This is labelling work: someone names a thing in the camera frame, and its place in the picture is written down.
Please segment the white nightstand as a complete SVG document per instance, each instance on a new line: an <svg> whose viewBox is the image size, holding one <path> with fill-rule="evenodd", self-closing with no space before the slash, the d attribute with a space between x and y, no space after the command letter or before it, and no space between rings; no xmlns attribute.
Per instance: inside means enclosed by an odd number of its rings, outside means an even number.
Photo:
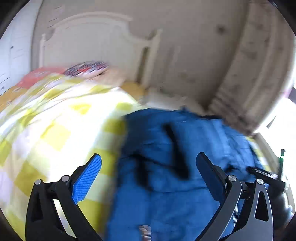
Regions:
<svg viewBox="0 0 296 241"><path fill-rule="evenodd" d="M164 110L177 110L186 108L198 115L205 115L206 112L202 106L193 98L176 94L161 93L155 88L150 88L142 97L141 104L149 108Z"/></svg>

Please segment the white bed headboard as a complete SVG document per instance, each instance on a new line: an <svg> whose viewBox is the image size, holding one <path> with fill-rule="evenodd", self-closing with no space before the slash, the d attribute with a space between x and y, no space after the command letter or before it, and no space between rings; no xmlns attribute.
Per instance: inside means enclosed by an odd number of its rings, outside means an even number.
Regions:
<svg viewBox="0 0 296 241"><path fill-rule="evenodd" d="M157 58L162 30L148 38L131 34L132 18L105 11L70 16L53 25L49 39L43 34L39 67L73 66L85 61L103 61L122 69L129 81L147 88Z"/></svg>

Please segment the yellow bed sheet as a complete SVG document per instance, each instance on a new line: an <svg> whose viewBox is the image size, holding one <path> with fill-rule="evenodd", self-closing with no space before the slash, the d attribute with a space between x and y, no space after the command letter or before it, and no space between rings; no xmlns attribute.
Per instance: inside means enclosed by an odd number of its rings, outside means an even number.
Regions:
<svg viewBox="0 0 296 241"><path fill-rule="evenodd" d="M146 94L146 90L137 82L128 81L125 74L114 67L109 68L104 73L92 77L92 80L100 84L121 87L125 92L136 100L141 100ZM4 110L12 101L24 94L28 89L17 87L16 85L8 89L1 95L1 110Z"/></svg>

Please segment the yellow white checkered quilt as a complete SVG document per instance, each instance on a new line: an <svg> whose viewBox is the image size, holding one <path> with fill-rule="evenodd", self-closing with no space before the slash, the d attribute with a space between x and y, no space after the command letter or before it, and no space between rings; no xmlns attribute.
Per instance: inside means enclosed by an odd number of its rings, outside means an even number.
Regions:
<svg viewBox="0 0 296 241"><path fill-rule="evenodd" d="M1 112L1 210L20 238L34 182L70 175L95 153L102 168L79 207L104 235L125 139L124 116L141 108L119 87L53 74Z"/></svg>

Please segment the white wardrobe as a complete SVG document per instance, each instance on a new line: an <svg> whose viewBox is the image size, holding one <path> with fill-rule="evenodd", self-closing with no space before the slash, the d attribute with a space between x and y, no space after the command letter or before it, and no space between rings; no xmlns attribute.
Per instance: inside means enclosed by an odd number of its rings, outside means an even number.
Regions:
<svg viewBox="0 0 296 241"><path fill-rule="evenodd" d="M42 0L29 1L1 37L1 94L31 70L32 39Z"/></svg>

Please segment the blue puffer jacket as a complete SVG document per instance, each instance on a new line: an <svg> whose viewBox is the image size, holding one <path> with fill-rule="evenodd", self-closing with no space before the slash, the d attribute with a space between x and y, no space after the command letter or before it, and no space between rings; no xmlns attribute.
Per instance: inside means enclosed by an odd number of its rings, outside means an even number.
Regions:
<svg viewBox="0 0 296 241"><path fill-rule="evenodd" d="M219 205L197 170L200 152L241 181L253 181L247 167L261 167L244 135L219 118L149 108L125 120L107 240L140 240L141 225L153 240L194 240Z"/></svg>

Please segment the blue red patterned pillow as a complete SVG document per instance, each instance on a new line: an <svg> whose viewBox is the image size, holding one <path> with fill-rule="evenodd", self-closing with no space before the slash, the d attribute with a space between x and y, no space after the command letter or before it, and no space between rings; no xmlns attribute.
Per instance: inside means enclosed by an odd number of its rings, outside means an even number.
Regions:
<svg viewBox="0 0 296 241"><path fill-rule="evenodd" d="M86 61L68 68L64 75L92 78L104 73L108 68L109 65L102 61Z"/></svg>

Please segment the beige curtain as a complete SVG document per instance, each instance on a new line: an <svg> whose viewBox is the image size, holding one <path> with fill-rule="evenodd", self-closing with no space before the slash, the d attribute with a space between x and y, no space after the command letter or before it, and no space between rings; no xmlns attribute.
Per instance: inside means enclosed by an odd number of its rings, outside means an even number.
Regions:
<svg viewBox="0 0 296 241"><path fill-rule="evenodd" d="M270 1L250 1L231 65L209 111L250 135L266 120L290 83L295 35Z"/></svg>

